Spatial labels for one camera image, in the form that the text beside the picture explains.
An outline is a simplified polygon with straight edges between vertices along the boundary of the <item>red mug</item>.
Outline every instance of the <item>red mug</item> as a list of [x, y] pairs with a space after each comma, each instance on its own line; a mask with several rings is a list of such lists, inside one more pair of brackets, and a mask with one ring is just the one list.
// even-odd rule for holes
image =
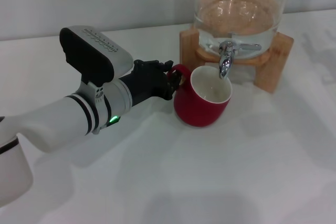
[[176, 91], [174, 108], [185, 123], [205, 127], [214, 123], [223, 113], [232, 96], [228, 78], [219, 78], [218, 69], [200, 66], [192, 73], [184, 65], [175, 65], [168, 73], [179, 71], [185, 81]]

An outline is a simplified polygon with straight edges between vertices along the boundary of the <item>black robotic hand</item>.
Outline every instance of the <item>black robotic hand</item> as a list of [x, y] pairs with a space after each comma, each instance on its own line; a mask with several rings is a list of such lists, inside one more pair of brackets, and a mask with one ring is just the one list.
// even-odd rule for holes
[[133, 106], [150, 98], [160, 97], [171, 100], [173, 93], [179, 88], [182, 75], [175, 71], [168, 78], [166, 72], [173, 67], [173, 61], [160, 63], [153, 61], [134, 61], [133, 71], [121, 77], [132, 94]]

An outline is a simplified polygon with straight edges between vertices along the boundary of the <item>green led light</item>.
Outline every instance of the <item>green led light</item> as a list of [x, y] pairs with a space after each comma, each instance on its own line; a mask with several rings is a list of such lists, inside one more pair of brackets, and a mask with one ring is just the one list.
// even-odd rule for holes
[[119, 116], [115, 115], [114, 117], [111, 118], [110, 123], [118, 120], [119, 118], [120, 118]]

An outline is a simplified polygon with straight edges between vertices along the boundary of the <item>black stripe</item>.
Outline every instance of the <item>black stripe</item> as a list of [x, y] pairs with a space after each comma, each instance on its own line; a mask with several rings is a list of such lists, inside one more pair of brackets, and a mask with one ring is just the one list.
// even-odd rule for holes
[[89, 105], [90, 105], [90, 107], [91, 107], [91, 109], [92, 109], [92, 112], [93, 112], [93, 115], [95, 116], [94, 117], [94, 129], [93, 129], [93, 131], [96, 129], [96, 128], [98, 128], [98, 126], [99, 126], [99, 114], [98, 114], [98, 110], [97, 110], [97, 108], [96, 108], [96, 106], [94, 105], [94, 104], [92, 104], [91, 102], [90, 102], [90, 100], [89, 99], [86, 99], [86, 97], [85, 97], [85, 95], [83, 95], [83, 94], [80, 94], [80, 93], [76, 93], [77, 95], [80, 95], [80, 97], [82, 97]]
[[14, 148], [18, 144], [19, 144], [19, 139], [16, 138], [14, 141], [11, 141], [10, 143], [0, 147], [0, 155]]
[[108, 124], [111, 120], [112, 117], [112, 110], [111, 110], [111, 105], [109, 103], [109, 100], [107, 99], [107, 97], [104, 95], [104, 101], [105, 101], [105, 105], [107, 108], [107, 122], [106, 124]]
[[74, 95], [68, 95], [67, 97], [74, 99], [83, 109], [85, 115], [86, 115], [86, 119], [88, 120], [88, 132], [86, 133], [89, 134], [92, 128], [92, 119], [91, 119], [91, 115], [90, 112], [88, 110], [88, 108], [85, 106], [85, 104], [76, 96]]

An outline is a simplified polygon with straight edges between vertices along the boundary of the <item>mug handle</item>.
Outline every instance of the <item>mug handle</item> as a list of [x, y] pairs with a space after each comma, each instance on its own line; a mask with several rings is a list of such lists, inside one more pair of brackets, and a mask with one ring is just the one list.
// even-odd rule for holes
[[190, 79], [191, 72], [185, 65], [177, 64], [173, 66], [172, 69], [167, 73], [167, 77], [169, 78], [174, 71], [180, 72], [186, 80]]

